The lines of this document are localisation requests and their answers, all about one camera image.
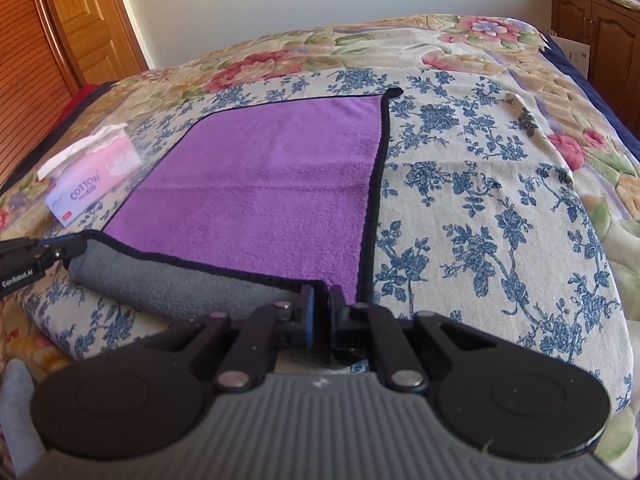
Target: door frame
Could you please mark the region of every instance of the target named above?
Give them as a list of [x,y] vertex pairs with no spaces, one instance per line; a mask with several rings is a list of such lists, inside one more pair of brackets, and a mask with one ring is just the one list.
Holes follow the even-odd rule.
[[[138,43],[138,38],[136,37],[136,33],[133,31],[133,27],[131,26],[131,22],[129,21],[129,15],[127,14],[127,9],[124,6],[122,0],[113,0],[116,4],[116,11],[118,13],[118,18],[120,23],[122,24],[122,28],[127,37],[127,42],[131,47],[131,50],[138,62],[142,71],[149,70],[149,66],[146,63],[146,59],[144,54],[142,53],[142,49],[140,48],[140,44]],[[76,81],[80,84],[80,86],[84,86],[86,84],[86,79],[82,74],[78,62],[76,61],[76,56],[74,55],[71,47],[66,40],[65,31],[62,28],[62,24],[60,23],[60,19],[58,18],[58,13],[56,12],[56,7],[53,4],[53,0],[46,0],[47,9],[49,10],[49,15],[52,17],[53,26],[56,29],[57,35],[61,38],[62,46],[64,47],[66,57],[71,60],[70,67],[74,73]]]

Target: bedsheet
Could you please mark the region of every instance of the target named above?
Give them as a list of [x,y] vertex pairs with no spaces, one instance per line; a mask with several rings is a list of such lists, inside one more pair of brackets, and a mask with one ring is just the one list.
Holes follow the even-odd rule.
[[[601,456],[632,474],[633,359],[622,309],[638,318],[640,167],[575,82],[543,58],[544,47],[525,23],[479,16],[285,32],[123,80],[64,140],[126,121],[148,154],[141,178],[217,110],[405,89],[392,105],[375,300],[408,316],[440,283],[447,315],[589,369],[613,400]],[[47,185],[28,174],[0,198],[2,238],[62,232],[42,203]],[[69,230],[100,228],[131,189],[115,189]],[[559,272],[545,274],[550,262]],[[552,275],[563,281],[539,298]],[[452,290],[463,293],[452,300]],[[21,309],[74,358],[166,326],[69,283],[55,267],[5,302],[9,354],[39,337],[24,328]]]
[[565,56],[562,49],[554,41],[552,36],[545,36],[548,44],[548,48],[544,50],[542,55],[554,64],[560,72],[566,74],[580,87],[584,94],[588,97],[589,101],[595,106],[599,112],[601,112],[609,121],[613,129],[618,133],[620,140],[629,149],[636,160],[640,159],[640,142],[636,139],[629,129],[622,124],[619,118],[616,117],[613,110],[609,105],[604,102],[604,99],[596,92],[595,88],[585,79],[585,77],[578,72],[578,69],[571,64],[567,56]]

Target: gray towel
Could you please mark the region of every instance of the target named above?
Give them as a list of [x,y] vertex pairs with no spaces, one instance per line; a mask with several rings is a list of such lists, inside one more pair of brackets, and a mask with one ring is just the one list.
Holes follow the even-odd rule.
[[34,390],[24,363],[19,359],[9,361],[0,386],[0,426],[18,478],[45,455],[44,445],[31,421]]
[[98,241],[68,267],[71,278],[100,294],[143,312],[188,320],[208,312],[248,317],[273,301],[294,302],[298,293],[229,276],[138,259]]

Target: white box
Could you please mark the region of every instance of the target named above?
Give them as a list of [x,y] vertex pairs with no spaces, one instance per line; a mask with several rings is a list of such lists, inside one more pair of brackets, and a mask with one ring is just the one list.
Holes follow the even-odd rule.
[[589,77],[589,54],[591,47],[584,43],[567,40],[566,38],[554,37],[554,41],[562,49],[569,62],[578,69],[585,78]]

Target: red cloth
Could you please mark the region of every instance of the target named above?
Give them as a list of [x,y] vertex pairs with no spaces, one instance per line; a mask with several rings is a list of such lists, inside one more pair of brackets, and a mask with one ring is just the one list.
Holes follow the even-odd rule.
[[60,112],[60,115],[58,116],[58,118],[56,119],[56,122],[53,123],[52,128],[55,128],[56,126],[58,126],[62,121],[64,121],[70,114],[71,112],[74,111],[74,109],[84,100],[85,97],[87,97],[91,92],[93,92],[96,88],[98,88],[98,85],[84,85],[80,91],[73,97],[73,99],[71,99],[71,101],[69,101],[68,105],[66,105],[62,111]]

